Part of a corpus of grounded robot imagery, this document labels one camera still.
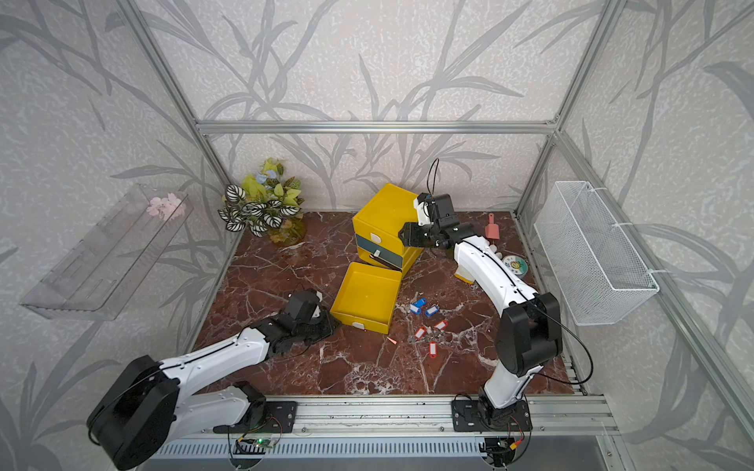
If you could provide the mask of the yellow drawer cabinet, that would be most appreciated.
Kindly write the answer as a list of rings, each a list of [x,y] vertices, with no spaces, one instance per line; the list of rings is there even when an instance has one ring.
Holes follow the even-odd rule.
[[[353,217],[355,235],[365,237],[403,258],[402,270],[406,275],[410,267],[420,257],[422,248],[406,247],[399,239],[399,231],[408,222],[418,221],[414,200],[417,194],[399,188],[394,184],[385,184],[371,200]],[[390,269],[374,260],[367,258],[367,253],[357,247],[359,259],[365,263]]]

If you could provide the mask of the yellow bottom drawer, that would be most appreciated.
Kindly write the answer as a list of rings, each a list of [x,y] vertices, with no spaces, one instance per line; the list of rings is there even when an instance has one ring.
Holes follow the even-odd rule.
[[[402,273],[351,263],[330,312],[344,325],[388,335]]]

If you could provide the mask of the keys with blue tag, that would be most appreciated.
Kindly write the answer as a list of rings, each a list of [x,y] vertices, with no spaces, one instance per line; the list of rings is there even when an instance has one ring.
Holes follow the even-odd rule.
[[[426,306],[426,299],[420,298],[419,300],[416,300],[415,302],[412,302],[410,304],[410,312],[416,315],[422,315],[424,312],[424,308]]]

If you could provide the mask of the keys with red tags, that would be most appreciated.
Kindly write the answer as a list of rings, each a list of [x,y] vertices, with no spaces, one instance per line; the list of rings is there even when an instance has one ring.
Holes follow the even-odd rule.
[[[427,341],[429,356],[436,358],[439,351],[439,343],[443,341],[448,326],[449,323],[446,320],[432,326],[422,326],[416,330],[412,339],[414,341]]]

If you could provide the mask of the blue drawer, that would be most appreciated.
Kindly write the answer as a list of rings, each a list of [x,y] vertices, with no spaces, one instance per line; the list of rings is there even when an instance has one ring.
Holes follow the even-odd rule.
[[[386,267],[390,267],[395,270],[402,270],[403,258],[402,256],[394,253],[390,250],[384,249],[384,247],[369,241],[361,235],[356,235],[357,247],[364,250],[367,253],[367,258],[374,260]]]

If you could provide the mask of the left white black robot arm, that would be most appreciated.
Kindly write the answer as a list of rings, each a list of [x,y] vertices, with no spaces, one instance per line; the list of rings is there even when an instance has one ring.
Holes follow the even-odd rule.
[[[263,396],[241,382],[221,392],[204,388],[249,366],[283,355],[297,343],[327,340],[341,323],[317,290],[291,294],[278,313],[184,355],[130,362],[86,420],[88,437],[119,470],[149,460],[166,443],[216,426],[249,426]]]

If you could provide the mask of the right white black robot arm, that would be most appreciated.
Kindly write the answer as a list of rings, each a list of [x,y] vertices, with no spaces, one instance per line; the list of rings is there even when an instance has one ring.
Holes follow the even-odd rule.
[[[399,231],[406,246],[447,250],[465,280],[479,284],[500,316],[496,337],[499,363],[480,394],[491,410],[523,400],[536,374],[563,351],[561,309],[553,294],[540,294],[497,257],[469,223],[442,229],[406,223]]]

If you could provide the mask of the white work glove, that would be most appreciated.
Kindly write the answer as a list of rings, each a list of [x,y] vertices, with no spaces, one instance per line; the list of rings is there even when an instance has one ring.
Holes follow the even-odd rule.
[[[473,272],[471,272],[471,270],[469,270],[469,267],[470,267],[470,265],[469,265],[469,262],[467,260],[465,260],[465,261],[459,261],[458,262],[458,266],[457,266],[457,270],[455,272],[455,277],[458,278],[459,280],[463,281],[466,284],[474,285],[475,278],[474,278]]]

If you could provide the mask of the pink plastic scoop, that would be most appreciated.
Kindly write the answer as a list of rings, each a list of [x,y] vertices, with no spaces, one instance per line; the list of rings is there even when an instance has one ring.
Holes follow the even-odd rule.
[[[488,214],[488,223],[485,226],[484,233],[488,241],[498,241],[500,239],[500,227],[497,224],[493,213]]]

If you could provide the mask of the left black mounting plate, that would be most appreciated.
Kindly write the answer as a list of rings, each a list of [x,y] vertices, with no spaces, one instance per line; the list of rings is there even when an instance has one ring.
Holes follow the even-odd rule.
[[[243,433],[270,433],[285,435],[292,433],[298,410],[297,402],[281,402],[273,400],[253,404],[240,421],[234,425],[217,426],[212,429],[214,434],[241,435]]]

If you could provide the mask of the black mounting plate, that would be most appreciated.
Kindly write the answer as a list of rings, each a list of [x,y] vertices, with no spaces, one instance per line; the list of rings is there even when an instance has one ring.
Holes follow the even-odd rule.
[[[273,400],[253,404],[240,421],[234,425],[217,426],[212,429],[214,434],[241,435],[243,433],[270,433],[285,435],[292,433],[298,410],[297,402],[281,402]]]
[[[525,400],[518,400],[504,408],[494,408],[487,402],[461,398],[451,401],[451,416],[455,432],[528,433],[532,430]]]

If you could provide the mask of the artificial plant in vase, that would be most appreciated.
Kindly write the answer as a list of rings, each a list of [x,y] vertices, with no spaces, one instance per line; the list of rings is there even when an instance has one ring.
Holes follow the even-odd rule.
[[[239,186],[226,186],[218,215],[228,232],[249,231],[280,247],[298,245],[307,233],[301,186],[297,177],[285,177],[281,160],[268,158]]]

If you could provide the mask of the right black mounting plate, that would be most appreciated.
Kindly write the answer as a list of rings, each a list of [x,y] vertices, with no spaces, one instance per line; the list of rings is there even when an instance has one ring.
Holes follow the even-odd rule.
[[[518,400],[504,408],[494,408],[487,402],[461,398],[451,401],[451,416],[455,432],[528,433],[532,430],[525,400]]]

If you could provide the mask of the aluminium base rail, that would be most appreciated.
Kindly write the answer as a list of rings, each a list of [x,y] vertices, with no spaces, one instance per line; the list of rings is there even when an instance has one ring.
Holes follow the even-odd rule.
[[[493,431],[469,412],[452,410],[453,396],[271,396],[276,402],[295,402],[294,412],[269,419],[273,428],[290,426],[285,439],[294,438],[439,438],[461,435],[616,436],[620,433],[608,402],[602,396],[528,398],[528,416]]]

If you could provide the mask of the clear acrylic wall shelf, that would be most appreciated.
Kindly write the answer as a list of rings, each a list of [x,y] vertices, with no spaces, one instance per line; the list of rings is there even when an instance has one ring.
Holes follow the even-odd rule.
[[[193,211],[186,192],[132,186],[20,305],[49,320],[116,319]]]

